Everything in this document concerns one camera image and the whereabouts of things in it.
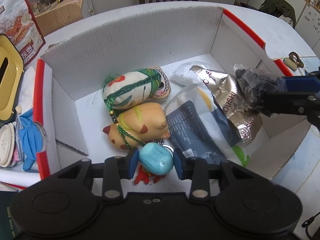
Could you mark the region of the beige oval eraser block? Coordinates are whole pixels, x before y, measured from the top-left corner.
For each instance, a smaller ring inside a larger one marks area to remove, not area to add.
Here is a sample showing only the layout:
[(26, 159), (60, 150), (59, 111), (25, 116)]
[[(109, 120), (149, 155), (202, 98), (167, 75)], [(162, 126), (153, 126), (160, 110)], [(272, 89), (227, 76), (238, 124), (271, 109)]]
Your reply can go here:
[(297, 65), (288, 57), (283, 59), (283, 63), (290, 68), (293, 72), (295, 72), (297, 70)]

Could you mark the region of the red horse keychain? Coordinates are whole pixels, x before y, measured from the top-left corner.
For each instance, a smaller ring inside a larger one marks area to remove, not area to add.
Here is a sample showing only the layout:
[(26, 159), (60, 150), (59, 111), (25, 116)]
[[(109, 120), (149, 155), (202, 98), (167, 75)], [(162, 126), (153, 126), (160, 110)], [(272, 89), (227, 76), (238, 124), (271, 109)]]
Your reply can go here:
[(143, 182), (144, 184), (148, 184), (150, 180), (153, 180), (153, 183), (158, 183), (161, 179), (165, 178), (166, 175), (156, 175), (149, 171), (147, 171), (143, 166), (140, 166), (138, 168), (138, 174), (134, 180), (134, 183), (137, 185), (140, 182)]

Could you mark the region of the bag of black beads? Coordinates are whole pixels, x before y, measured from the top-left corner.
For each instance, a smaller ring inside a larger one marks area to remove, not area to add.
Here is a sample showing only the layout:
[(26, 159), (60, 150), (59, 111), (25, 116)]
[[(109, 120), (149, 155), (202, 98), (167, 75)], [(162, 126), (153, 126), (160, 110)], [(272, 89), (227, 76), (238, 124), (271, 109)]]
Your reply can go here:
[(235, 64), (234, 71), (250, 107), (266, 116), (271, 116), (272, 113), (267, 109), (269, 104), (265, 102), (264, 96), (268, 93), (287, 92), (285, 79), (264, 70), (245, 68), (242, 64)]

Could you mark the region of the teal oval case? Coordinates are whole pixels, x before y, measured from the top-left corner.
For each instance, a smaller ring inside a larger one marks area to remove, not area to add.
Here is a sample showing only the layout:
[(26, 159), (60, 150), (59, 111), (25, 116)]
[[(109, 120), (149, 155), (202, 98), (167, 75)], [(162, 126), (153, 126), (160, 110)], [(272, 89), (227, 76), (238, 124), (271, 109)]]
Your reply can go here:
[(139, 151), (141, 165), (155, 175), (167, 175), (173, 168), (173, 152), (156, 142), (149, 142)]

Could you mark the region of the yellow pig plush toy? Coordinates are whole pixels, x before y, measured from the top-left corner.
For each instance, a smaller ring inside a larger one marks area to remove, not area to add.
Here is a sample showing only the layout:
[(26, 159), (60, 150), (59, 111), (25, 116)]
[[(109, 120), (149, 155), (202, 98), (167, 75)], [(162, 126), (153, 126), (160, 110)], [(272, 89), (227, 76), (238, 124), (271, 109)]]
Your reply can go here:
[(110, 144), (118, 150), (128, 150), (154, 140), (170, 138), (168, 123), (160, 104), (143, 103), (120, 113), (117, 124), (103, 128)]

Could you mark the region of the gold foil snack packet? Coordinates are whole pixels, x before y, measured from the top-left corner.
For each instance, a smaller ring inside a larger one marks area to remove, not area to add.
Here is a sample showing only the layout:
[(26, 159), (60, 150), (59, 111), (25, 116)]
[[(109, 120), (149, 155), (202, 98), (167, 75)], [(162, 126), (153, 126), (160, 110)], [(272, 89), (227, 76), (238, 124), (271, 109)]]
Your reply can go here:
[(249, 106), (236, 77), (193, 65), (194, 72), (211, 91), (215, 102), (238, 131), (244, 145), (249, 145), (262, 127), (260, 114)]

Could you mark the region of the green white zongzi plush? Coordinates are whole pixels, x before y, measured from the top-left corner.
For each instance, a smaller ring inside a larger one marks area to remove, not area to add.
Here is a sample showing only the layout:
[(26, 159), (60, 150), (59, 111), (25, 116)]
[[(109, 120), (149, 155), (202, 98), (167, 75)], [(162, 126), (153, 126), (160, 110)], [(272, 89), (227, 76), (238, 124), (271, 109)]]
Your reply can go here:
[(102, 86), (104, 103), (110, 110), (130, 109), (150, 99), (160, 82), (159, 72), (151, 68), (110, 75)]

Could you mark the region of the bag of white beads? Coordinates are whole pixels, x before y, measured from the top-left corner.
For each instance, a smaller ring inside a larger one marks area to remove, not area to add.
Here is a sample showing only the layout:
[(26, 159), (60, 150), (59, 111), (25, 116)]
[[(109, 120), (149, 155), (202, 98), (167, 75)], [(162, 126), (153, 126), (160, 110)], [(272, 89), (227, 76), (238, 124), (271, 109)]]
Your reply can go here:
[(180, 86), (188, 86), (192, 84), (202, 84), (202, 80), (191, 71), (191, 67), (199, 66), (204, 69), (212, 69), (212, 65), (207, 64), (205, 62), (200, 61), (191, 61), (181, 64), (169, 78), (170, 81), (180, 85)]

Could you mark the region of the doll face plush pouch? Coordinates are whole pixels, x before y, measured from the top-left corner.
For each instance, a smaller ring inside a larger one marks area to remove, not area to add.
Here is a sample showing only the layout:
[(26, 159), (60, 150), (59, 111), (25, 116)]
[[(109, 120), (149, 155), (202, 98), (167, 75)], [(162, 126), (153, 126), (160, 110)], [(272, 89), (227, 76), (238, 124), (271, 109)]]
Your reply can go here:
[(168, 77), (166, 76), (165, 72), (163, 72), (162, 68), (159, 66), (154, 66), (152, 69), (159, 72), (161, 76), (161, 82), (158, 89), (155, 93), (151, 96), (153, 100), (164, 101), (167, 100), (171, 94), (171, 85), (169, 82)]

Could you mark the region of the red and white cardboard box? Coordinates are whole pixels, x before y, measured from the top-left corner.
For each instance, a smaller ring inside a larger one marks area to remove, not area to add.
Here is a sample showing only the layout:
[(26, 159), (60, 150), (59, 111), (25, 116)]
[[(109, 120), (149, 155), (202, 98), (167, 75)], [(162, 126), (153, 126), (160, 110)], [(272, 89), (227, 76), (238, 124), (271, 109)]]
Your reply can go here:
[(164, 2), (91, 16), (46, 38), (37, 61), (34, 115), (47, 133), (45, 178), (79, 161), (126, 156), (164, 140), (186, 157), (230, 160), (291, 191), (319, 168), (319, 133), (294, 115), (258, 114), (234, 124), (237, 94), (219, 103), (214, 74), (244, 68), (272, 80), (301, 79), (283, 60), (318, 62), (286, 22), (233, 5)]

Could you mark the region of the blue rubber glove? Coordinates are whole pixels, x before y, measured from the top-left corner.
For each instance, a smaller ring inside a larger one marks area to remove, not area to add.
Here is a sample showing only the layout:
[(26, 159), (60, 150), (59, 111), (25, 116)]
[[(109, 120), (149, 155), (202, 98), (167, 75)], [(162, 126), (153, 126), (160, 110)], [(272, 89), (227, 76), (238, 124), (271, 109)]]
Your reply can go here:
[(43, 129), (34, 122), (33, 109), (20, 115), (19, 138), (24, 153), (23, 170), (29, 171), (36, 161), (36, 154), (46, 145)]

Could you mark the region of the white round lid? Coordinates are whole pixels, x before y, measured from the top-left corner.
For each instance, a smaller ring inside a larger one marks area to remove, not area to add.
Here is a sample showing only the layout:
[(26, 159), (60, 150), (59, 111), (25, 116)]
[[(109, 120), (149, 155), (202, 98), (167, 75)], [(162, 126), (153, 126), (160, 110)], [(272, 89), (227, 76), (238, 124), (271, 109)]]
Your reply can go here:
[(1, 167), (8, 167), (12, 161), (15, 149), (15, 129), (12, 123), (6, 124), (0, 130)]

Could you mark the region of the yellow tissue box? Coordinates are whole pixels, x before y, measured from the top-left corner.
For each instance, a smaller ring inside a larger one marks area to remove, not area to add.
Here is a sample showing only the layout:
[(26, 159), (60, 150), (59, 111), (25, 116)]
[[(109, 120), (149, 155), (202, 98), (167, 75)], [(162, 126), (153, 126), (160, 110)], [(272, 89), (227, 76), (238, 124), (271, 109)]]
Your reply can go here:
[(10, 39), (1, 34), (1, 126), (15, 118), (24, 62)]

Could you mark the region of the wooden side cabinet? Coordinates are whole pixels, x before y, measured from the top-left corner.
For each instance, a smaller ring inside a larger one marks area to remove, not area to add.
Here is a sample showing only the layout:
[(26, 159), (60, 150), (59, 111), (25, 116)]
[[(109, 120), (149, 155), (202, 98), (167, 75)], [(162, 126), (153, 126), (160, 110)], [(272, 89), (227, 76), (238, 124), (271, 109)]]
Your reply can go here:
[(76, 21), (95, 15), (92, 0), (63, 0), (37, 15), (38, 24), (43, 36), (47, 36)]

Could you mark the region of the red white snack bag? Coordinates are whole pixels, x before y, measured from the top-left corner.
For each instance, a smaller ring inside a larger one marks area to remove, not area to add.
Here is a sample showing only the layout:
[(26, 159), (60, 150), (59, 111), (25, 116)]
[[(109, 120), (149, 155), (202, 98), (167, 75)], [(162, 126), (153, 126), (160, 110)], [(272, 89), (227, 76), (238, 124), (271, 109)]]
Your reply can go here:
[(1, 34), (10, 39), (25, 65), (46, 44), (28, 0), (1, 0)]

